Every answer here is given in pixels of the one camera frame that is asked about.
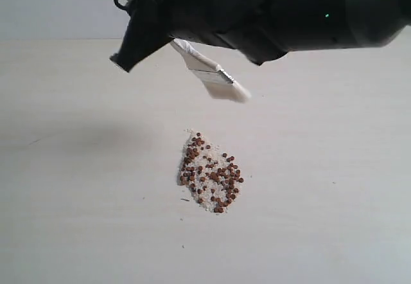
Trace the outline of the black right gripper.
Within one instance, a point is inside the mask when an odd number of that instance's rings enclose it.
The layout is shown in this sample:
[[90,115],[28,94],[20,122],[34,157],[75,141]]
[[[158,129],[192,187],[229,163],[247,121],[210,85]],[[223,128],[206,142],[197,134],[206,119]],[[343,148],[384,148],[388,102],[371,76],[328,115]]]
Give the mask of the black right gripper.
[[130,20],[110,61],[129,73],[173,39],[235,49],[253,64],[286,55],[271,34],[267,0],[132,0]]

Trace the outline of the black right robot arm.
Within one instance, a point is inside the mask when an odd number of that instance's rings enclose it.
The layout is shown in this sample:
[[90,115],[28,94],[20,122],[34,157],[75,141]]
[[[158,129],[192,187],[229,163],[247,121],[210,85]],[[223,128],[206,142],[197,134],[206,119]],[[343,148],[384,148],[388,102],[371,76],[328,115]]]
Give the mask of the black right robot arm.
[[293,51],[387,45],[410,0],[132,0],[111,60],[124,71],[173,39],[234,49],[260,66]]

